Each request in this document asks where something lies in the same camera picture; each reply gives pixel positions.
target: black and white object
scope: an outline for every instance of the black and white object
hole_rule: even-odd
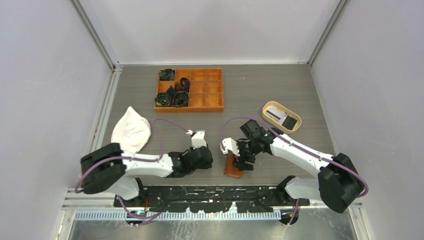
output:
[[[81,170],[85,173],[97,162],[109,157],[127,157],[99,165],[82,182],[86,194],[112,193],[130,200],[140,193],[140,182],[136,176],[153,175],[161,178],[182,178],[196,169],[212,167],[212,154],[205,141],[205,131],[187,132],[192,147],[184,152],[169,152],[158,161],[144,162],[131,160],[157,160],[159,155],[138,154],[122,151],[119,143],[110,143],[81,159]]]
[[[253,170],[250,163],[254,163],[256,155],[262,152],[286,159],[315,177],[288,177],[279,185],[283,195],[292,199],[323,201],[333,211],[343,213],[364,190],[363,183],[357,178],[344,170],[334,169],[332,164],[322,160],[336,161],[357,173],[350,158],[342,153],[333,156],[305,146],[286,134],[277,137],[254,120],[249,120],[240,129],[248,141],[235,141],[230,137],[222,141],[222,153],[234,154],[233,166],[240,170]]]
[[[293,130],[296,123],[298,122],[296,119],[279,110],[275,106],[269,107],[268,110],[265,111],[265,114],[267,114],[270,118],[275,119],[279,125],[285,127],[288,130]]]

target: metal frame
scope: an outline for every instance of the metal frame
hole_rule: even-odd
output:
[[[327,26],[325,27],[324,32],[322,33],[321,37],[319,38],[318,43],[316,44],[315,49],[312,52],[312,55],[310,56],[309,61],[307,64],[312,67],[315,60],[318,57],[318,54],[320,53],[321,49],[323,48],[325,42],[327,41],[327,38],[329,37],[330,33],[334,29],[335,25],[339,21],[340,16],[342,15],[344,9],[346,8],[347,4],[350,2],[350,0],[340,0],[335,7],[335,10],[333,14],[331,15],[330,20],[328,21]]]
[[[62,224],[57,231],[56,240],[68,240],[74,224],[76,210],[62,210]]]
[[[118,81],[122,73],[120,64],[115,66],[115,69],[107,83],[106,93],[102,99],[100,112],[97,116],[97,121],[94,128],[94,136],[91,143],[88,145],[87,154],[99,149],[102,146],[103,137],[105,136],[106,126],[108,124],[109,115],[111,114],[112,104],[114,103],[115,93],[118,88]]]
[[[112,45],[109,43],[109,40],[107,39],[90,3],[88,1],[84,1],[82,4],[80,0],[69,1],[74,7],[76,13],[79,15],[79,18],[87,29],[88,34],[90,34],[93,39],[107,65],[109,65],[111,69],[114,69],[116,65],[119,64],[118,58],[116,57],[112,49]]]
[[[115,195],[113,193],[97,193],[97,194],[78,194],[74,188],[69,188],[63,202],[62,210],[110,210],[120,209],[114,207]],[[362,203],[355,200],[350,205],[350,208],[362,208]],[[276,210],[292,210],[293,206],[274,206]],[[302,206],[302,209],[322,209],[328,208],[322,201],[310,200],[309,206]],[[131,210],[138,210],[139,207],[128,207]]]
[[[352,219],[356,237],[358,240],[370,240],[370,234],[367,230],[362,211],[363,209],[361,208],[349,207],[349,213]]]

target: light gray panel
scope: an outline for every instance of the light gray panel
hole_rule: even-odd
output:
[[[51,240],[111,70],[68,0],[1,1],[0,23],[1,239]]]
[[[222,68],[224,112],[222,113],[155,113],[154,96],[158,71],[164,68]],[[206,130],[206,141],[213,155],[211,169],[197,170],[184,178],[143,176],[147,185],[259,185],[278,184],[288,175],[311,176],[293,163],[261,153],[254,171],[245,171],[241,179],[223,175],[225,157],[219,148],[219,130],[228,119],[240,115],[261,117],[262,107],[277,101],[302,118],[302,126],[292,137],[318,151],[333,153],[333,145],[321,109],[308,65],[199,65],[199,66],[139,66],[125,65],[110,113],[103,145],[110,143],[112,130],[128,106],[132,106],[150,122],[155,118],[169,118],[192,130]],[[243,137],[239,127],[245,119],[229,123],[223,137]],[[176,126],[158,122],[165,152],[182,152],[191,146],[190,138]],[[141,150],[144,154],[158,154],[157,132]]]
[[[129,228],[124,221],[74,221],[70,240],[356,240],[349,211],[301,209],[288,228],[278,220],[160,221]]]
[[[121,64],[293,64],[308,62],[338,1],[83,2]]]
[[[424,1],[353,0],[313,65],[377,240],[423,239]]]

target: white enclosure panel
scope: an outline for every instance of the white enclosure panel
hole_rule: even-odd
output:
[[[68,0],[0,7],[1,239],[50,240],[111,70]]]
[[[121,64],[306,63],[339,0],[84,0]]]
[[[423,239],[424,1],[352,0],[313,65],[376,240]]]

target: orange sorting tray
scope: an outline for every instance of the orange sorting tray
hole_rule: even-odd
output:
[[[174,81],[157,82],[156,94],[164,93],[181,78],[188,78],[188,106],[156,106],[156,113],[222,113],[224,111],[223,70],[221,68],[176,68]]]

